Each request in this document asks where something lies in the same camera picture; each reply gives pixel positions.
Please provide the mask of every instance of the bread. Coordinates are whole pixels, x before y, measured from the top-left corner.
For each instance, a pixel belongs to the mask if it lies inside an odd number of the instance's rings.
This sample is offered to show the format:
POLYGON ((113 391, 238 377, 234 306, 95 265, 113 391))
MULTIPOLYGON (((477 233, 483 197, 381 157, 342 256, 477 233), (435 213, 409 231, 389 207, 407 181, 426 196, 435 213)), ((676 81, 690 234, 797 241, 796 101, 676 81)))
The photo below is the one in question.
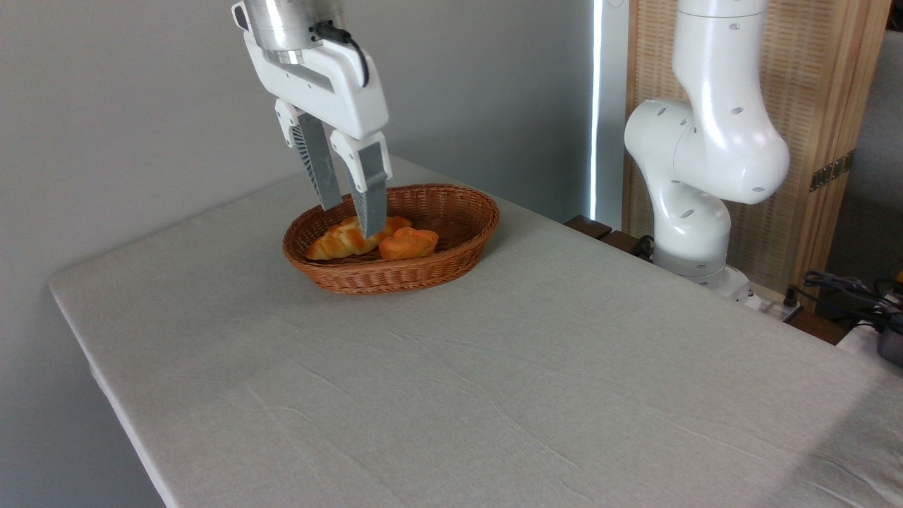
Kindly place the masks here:
POLYGON ((399 228, 379 243, 379 255, 383 259, 422 258, 433 254, 438 242, 439 235, 433 231, 399 228))
POLYGON ((348 217, 341 224, 331 226, 326 233, 314 241, 307 249, 307 259, 325 260, 347 258, 373 250, 379 242, 392 236, 399 228, 410 226, 411 222, 400 216, 386 218, 386 227, 379 233, 364 238, 357 217, 348 217))

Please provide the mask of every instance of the brass hinge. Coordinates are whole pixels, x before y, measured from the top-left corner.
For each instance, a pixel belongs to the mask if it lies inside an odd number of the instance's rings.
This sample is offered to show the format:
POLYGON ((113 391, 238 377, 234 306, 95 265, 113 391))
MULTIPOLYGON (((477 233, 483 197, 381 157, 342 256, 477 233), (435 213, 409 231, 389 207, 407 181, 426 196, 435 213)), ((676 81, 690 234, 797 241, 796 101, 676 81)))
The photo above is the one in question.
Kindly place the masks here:
POLYGON ((851 150, 849 154, 812 173, 812 183, 809 185, 809 192, 815 191, 819 187, 824 187, 832 180, 840 178, 841 174, 850 171, 852 157, 855 152, 856 150, 851 150))

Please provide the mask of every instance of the wire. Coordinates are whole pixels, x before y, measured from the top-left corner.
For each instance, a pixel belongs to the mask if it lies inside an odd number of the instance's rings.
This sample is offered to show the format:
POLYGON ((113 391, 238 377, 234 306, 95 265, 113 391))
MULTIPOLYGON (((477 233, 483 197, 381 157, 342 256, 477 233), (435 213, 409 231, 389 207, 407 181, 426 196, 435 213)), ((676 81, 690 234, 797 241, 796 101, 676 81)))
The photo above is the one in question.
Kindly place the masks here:
POLYGON ((351 37, 348 38, 348 43, 354 46, 354 51, 358 52, 358 56, 360 57, 360 66, 364 68, 364 86, 361 88, 365 88, 370 82, 370 67, 367 65, 367 57, 364 56, 364 52, 358 46, 358 43, 355 42, 351 37))
POLYGON ((637 240, 637 245, 630 251, 631 256, 646 257, 652 259, 652 251, 655 248, 656 239, 652 235, 643 235, 637 240))
POLYGON ((839 313, 851 315, 853 317, 858 317, 860 320, 868 321, 874 325, 886 326, 898 334, 903 334, 903 331, 901 331, 901 328, 898 328, 898 326, 901 326, 901 322, 899 320, 887 319, 884 317, 886 315, 883 313, 880 313, 877 315, 876 314, 864 314, 861 312, 843 308, 843 307, 838 306, 832 302, 829 302, 823 298, 819 298, 818 296, 810 295, 810 294, 806 293, 805 291, 803 291, 802 289, 800 289, 799 287, 790 286, 790 288, 793 289, 794 291, 796 291, 797 294, 805 296, 806 298, 809 298, 810 300, 813 300, 819 304, 824 304, 826 306, 829 306, 833 310, 835 310, 839 313))
POLYGON ((333 41, 338 44, 349 44, 354 48, 354 51, 358 53, 358 57, 360 58, 360 66, 364 70, 364 85, 361 88, 365 88, 370 82, 370 67, 367 65, 367 55, 364 54, 364 51, 360 49, 358 43, 351 37, 351 33, 342 30, 337 26, 333 26, 330 23, 331 22, 317 23, 314 27, 314 31, 317 35, 327 41, 333 41))
POLYGON ((858 278, 838 277, 827 272, 809 270, 803 275, 803 280, 804 286, 806 287, 826 287, 834 291, 843 292, 850 298, 865 302, 872 306, 891 306, 898 308, 897 303, 888 300, 884 296, 876 295, 858 278))

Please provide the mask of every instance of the wooden panel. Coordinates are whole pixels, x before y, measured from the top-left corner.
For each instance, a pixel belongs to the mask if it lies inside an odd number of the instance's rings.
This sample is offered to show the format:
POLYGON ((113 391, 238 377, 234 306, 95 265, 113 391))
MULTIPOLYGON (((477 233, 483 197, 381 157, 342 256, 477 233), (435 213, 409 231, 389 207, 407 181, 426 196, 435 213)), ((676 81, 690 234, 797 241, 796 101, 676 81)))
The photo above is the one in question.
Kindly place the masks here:
MULTIPOLYGON (((628 111, 646 99, 686 99, 671 71, 677 0, 633 0, 631 7, 628 111)), ((846 179, 811 196, 809 185, 816 170, 855 145, 888 7, 889 0, 770 4, 760 79, 768 113, 790 148, 790 171, 767 201, 727 203, 728 262, 753 282, 783 291, 801 267, 824 267, 815 263, 826 262, 846 179)), ((624 182, 624 230, 650 234, 648 192, 630 159, 624 182)))

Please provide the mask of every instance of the gray wall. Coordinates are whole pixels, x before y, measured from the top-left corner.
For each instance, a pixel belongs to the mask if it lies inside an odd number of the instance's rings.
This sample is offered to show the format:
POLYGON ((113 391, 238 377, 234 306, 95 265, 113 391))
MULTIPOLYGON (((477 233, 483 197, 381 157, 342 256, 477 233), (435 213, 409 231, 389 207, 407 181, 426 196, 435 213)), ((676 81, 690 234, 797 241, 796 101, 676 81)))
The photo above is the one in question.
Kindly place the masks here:
POLYGON ((867 283, 903 260, 903 33, 886 32, 828 271, 867 283))
MULTIPOLYGON (((299 172, 230 4, 0 0, 0 506, 161 504, 46 280, 299 172)), ((589 1, 346 8, 393 152, 585 209, 589 1)))

